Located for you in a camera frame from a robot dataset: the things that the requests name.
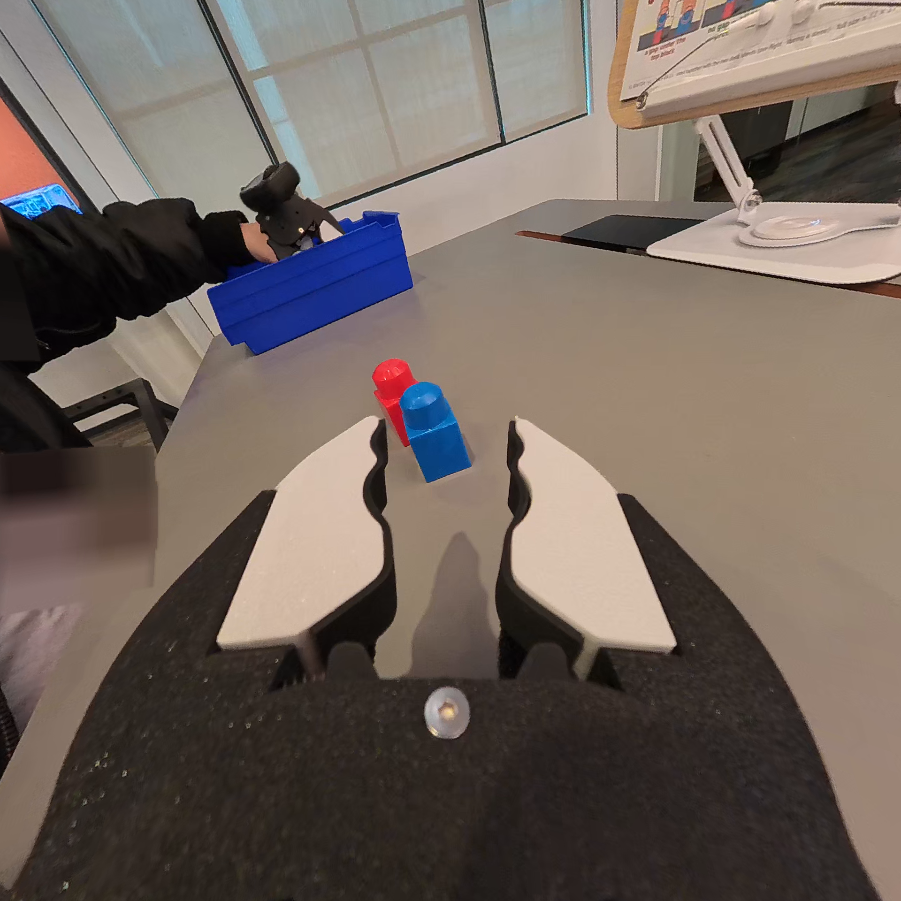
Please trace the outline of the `black flat pad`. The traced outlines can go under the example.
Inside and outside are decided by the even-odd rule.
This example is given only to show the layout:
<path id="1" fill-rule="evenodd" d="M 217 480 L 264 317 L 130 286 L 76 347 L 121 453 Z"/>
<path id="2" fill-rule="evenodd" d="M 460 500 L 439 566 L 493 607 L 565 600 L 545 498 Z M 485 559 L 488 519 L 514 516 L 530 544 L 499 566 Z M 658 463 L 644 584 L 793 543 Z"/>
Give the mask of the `black flat pad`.
<path id="1" fill-rule="evenodd" d="M 610 252 L 646 254 L 649 246 L 700 224 L 699 219 L 612 214 L 561 236 L 561 241 Z"/>

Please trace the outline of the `black monitor stand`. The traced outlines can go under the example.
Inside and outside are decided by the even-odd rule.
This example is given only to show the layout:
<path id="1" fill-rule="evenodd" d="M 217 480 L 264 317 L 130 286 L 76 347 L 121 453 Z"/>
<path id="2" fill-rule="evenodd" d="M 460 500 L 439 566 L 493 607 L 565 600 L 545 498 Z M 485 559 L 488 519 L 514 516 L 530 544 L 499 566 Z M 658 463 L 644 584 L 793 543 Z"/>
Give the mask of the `black monitor stand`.
<path id="1" fill-rule="evenodd" d="M 95 422 L 79 432 L 88 440 L 99 440 L 127 432 L 140 423 L 154 450 L 160 451 L 179 408 L 157 397 L 151 383 L 144 378 L 133 379 L 69 405 L 63 409 L 63 413 L 70 422 L 79 425 L 120 407 L 126 407 L 127 412 L 119 412 L 118 415 L 107 418 L 104 422 Z"/>

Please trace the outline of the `large black monitor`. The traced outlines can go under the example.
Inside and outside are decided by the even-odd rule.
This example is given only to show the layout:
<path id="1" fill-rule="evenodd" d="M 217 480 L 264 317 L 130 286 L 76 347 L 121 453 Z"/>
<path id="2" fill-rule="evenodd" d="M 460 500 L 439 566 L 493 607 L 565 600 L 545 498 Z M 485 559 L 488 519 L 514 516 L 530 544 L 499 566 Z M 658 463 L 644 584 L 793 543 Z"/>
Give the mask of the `large black monitor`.
<path id="1" fill-rule="evenodd" d="M 1 200 L 28 219 L 53 207 L 84 211 L 84 193 L 22 104 L 1 82 Z"/>

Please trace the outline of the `blue plastic block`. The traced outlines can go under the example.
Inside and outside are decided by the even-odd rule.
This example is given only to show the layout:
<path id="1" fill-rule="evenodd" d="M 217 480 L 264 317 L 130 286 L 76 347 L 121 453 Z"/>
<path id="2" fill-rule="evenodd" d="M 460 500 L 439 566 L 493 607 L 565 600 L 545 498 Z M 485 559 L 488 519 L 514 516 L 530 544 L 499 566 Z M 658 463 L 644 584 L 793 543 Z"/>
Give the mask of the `blue plastic block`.
<path id="1" fill-rule="evenodd" d="M 400 402 L 409 445 L 428 483 L 471 467 L 456 415 L 438 385 L 419 381 L 403 392 Z"/>

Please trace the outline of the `person's white garment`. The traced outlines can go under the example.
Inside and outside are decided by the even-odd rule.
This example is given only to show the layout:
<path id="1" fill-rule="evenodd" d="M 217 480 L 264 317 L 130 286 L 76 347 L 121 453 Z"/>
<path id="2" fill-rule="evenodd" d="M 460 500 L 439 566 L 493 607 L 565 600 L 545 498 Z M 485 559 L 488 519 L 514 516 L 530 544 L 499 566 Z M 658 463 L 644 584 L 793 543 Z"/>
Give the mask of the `person's white garment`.
<path id="1" fill-rule="evenodd" d="M 82 612 L 73 604 L 2 614 L 1 688 L 19 733 L 27 727 Z"/>

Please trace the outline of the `printed instruction sheet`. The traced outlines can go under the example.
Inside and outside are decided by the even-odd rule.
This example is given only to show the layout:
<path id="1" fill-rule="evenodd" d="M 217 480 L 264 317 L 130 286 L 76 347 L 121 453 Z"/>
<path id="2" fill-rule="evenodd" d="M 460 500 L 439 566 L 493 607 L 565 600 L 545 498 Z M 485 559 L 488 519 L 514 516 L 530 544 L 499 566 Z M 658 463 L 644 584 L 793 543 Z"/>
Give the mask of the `printed instruction sheet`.
<path id="1" fill-rule="evenodd" d="M 899 65 L 899 2 L 651 2 L 619 95 L 663 111 Z"/>

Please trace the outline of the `red plastic block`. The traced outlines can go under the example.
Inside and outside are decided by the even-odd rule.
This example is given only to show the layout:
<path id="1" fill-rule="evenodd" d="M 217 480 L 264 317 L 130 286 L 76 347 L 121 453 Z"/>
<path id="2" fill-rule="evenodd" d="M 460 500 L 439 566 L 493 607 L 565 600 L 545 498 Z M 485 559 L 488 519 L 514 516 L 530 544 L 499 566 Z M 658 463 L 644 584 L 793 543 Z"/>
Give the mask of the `red plastic block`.
<path id="1" fill-rule="evenodd" d="M 372 381 L 375 386 L 374 397 L 382 412 L 392 425 L 401 444 L 409 447 L 400 400 L 406 389 L 418 382 L 412 374 L 411 367 L 400 358 L 386 359 L 374 369 Z"/>

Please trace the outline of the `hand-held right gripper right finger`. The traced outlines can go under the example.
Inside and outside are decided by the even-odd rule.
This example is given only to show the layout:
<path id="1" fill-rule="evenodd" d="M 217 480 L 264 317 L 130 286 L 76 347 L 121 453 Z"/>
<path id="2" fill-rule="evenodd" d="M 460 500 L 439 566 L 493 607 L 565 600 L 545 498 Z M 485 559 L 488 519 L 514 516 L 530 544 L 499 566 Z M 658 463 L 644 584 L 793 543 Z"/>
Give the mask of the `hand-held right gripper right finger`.
<path id="1" fill-rule="evenodd" d="M 498 675 L 512 679 L 549 644 L 578 680 L 611 650 L 670 654 L 677 638 L 629 524 L 601 473 L 533 422 L 509 423 L 510 482 L 496 580 Z"/>

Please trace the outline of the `instruction sheet on stand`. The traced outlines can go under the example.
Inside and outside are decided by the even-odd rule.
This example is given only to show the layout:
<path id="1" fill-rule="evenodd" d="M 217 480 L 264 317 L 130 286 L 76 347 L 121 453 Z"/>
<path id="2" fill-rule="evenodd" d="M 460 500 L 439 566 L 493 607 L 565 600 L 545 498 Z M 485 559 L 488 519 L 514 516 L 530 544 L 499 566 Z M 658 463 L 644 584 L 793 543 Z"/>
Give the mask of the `instruction sheet on stand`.
<path id="1" fill-rule="evenodd" d="M 621 101 L 626 56 L 642 4 L 623 2 L 607 87 L 611 118 L 629 130 L 690 121 L 723 179 L 733 208 L 649 246 L 655 258 L 776 276 L 835 287 L 886 283 L 900 273 L 899 202 L 765 202 L 745 172 L 722 115 L 839 91 L 895 82 L 899 65 L 856 76 L 746 96 L 702 107 L 663 111 L 642 99 Z"/>

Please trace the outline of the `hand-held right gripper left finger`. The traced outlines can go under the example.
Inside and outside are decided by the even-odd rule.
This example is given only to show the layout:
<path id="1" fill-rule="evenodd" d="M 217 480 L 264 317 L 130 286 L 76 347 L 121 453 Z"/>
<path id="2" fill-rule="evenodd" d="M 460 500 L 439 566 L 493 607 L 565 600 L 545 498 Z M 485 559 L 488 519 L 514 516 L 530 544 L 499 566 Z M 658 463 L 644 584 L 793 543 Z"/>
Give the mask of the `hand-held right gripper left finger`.
<path id="1" fill-rule="evenodd" d="M 220 650 L 291 647 L 309 677 L 343 642 L 374 654 L 397 612 L 388 456 L 386 423 L 370 415 L 277 484 L 217 634 Z"/>

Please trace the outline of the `blue plastic bin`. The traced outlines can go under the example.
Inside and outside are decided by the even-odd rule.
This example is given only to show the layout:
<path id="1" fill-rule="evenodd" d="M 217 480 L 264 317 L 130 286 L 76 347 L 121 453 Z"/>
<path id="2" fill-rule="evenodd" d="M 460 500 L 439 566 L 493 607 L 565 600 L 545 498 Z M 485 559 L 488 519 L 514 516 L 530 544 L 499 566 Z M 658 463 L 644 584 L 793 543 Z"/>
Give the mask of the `blue plastic bin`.
<path id="1" fill-rule="evenodd" d="M 399 214 L 341 224 L 343 235 L 276 264 L 232 267 L 207 290 L 229 344 L 261 355 L 412 288 Z"/>

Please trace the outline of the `large window white blinds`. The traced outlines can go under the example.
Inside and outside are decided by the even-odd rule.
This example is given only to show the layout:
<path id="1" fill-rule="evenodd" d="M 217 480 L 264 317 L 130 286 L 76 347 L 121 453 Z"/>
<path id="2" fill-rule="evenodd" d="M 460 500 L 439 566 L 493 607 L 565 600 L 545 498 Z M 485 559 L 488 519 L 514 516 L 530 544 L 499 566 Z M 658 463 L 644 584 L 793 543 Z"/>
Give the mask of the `large window white blinds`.
<path id="1" fill-rule="evenodd" d="M 154 193 L 202 212 L 269 163 L 338 206 L 588 113 L 584 2 L 33 5 Z"/>

